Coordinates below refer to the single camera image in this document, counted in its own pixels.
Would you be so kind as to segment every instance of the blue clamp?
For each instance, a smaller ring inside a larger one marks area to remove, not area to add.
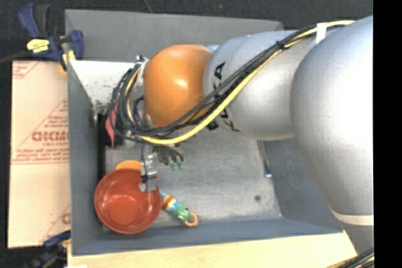
[[[66,54],[62,44],[70,43],[75,59],[80,60],[84,56],[84,36],[79,30],[73,30],[68,36],[60,39],[55,35],[51,36],[47,26],[49,8],[48,4],[29,3],[18,11],[18,19],[31,38],[27,44],[31,56],[40,60],[60,62],[66,69]]]

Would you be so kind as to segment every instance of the red bowl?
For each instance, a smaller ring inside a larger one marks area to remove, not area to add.
[[[138,169],[122,168],[106,174],[98,183],[94,205],[99,220],[110,230],[131,235],[148,229],[161,211],[161,195],[141,191]]]

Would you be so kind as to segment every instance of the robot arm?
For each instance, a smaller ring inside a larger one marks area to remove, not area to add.
[[[374,231],[372,27],[372,17],[329,23],[321,41],[316,28],[261,33],[212,53],[173,46],[144,68],[143,110],[131,112],[119,99],[112,106],[119,105],[129,138],[155,146],[172,147],[212,122],[260,141],[295,137],[362,253],[372,248]],[[130,97],[132,76],[117,98]]]

